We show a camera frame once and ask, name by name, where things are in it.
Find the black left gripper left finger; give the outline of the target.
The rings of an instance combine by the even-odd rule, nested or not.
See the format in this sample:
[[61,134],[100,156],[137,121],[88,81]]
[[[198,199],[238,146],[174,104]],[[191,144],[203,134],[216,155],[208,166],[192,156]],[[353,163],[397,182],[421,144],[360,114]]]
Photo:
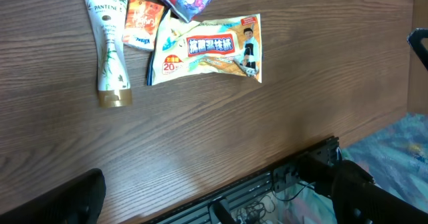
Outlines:
[[96,223],[106,196],[105,178],[100,169],[84,174],[1,215],[7,223]]

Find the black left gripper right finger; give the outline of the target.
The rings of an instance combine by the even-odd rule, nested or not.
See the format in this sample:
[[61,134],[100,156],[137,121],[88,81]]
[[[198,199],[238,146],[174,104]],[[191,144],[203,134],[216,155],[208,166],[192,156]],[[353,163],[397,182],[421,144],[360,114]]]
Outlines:
[[421,60],[425,69],[428,70],[428,52],[427,48],[422,44],[423,39],[427,39],[427,28],[415,28],[408,36],[407,42],[416,53],[417,57]]

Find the yellow white snack bag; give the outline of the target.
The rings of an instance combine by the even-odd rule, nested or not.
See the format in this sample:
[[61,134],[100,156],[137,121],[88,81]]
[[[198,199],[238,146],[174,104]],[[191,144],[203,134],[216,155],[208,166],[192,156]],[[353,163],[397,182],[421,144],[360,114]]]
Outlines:
[[262,82],[261,15],[190,21],[167,11],[160,21],[147,84],[197,74],[232,74]]

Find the small orange white packet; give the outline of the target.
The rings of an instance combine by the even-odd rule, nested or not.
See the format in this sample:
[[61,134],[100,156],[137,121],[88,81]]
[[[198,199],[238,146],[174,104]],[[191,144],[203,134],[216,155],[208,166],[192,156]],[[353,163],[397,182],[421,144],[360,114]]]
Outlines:
[[153,51],[157,30],[165,7],[146,0],[129,0],[122,42]]

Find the white gold cosmetic tube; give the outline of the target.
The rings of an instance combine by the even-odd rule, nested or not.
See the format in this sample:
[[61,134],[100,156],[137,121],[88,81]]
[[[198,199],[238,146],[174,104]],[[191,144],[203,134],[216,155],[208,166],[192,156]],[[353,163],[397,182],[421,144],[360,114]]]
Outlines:
[[122,37],[128,0],[84,0],[97,51],[98,99],[101,107],[132,104]]

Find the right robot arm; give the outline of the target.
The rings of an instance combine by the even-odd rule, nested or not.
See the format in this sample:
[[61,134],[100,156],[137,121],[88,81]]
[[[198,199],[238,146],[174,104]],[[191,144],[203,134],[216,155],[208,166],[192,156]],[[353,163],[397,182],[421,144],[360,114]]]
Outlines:
[[333,165],[311,156],[297,161],[299,177],[330,198],[338,223],[421,223],[427,213],[376,186],[373,177],[350,160]]

